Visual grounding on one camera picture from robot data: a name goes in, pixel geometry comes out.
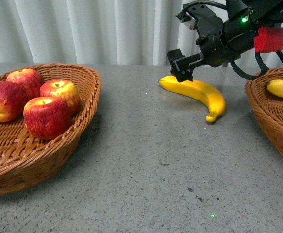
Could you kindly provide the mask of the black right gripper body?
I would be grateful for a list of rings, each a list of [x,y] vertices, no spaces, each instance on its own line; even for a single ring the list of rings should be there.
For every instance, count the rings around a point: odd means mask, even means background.
[[[217,67],[224,62],[234,61],[253,48],[256,29],[250,23],[248,7],[244,4],[226,5],[228,20],[223,21],[220,30],[199,33],[196,44],[199,46],[206,63]]]

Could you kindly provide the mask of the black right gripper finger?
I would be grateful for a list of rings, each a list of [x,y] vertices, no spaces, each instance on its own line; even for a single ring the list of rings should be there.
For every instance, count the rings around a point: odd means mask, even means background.
[[[176,77],[178,82],[193,80],[191,63],[194,60],[191,57],[185,57],[180,49],[175,49],[167,53],[167,58],[171,65],[171,74]]]

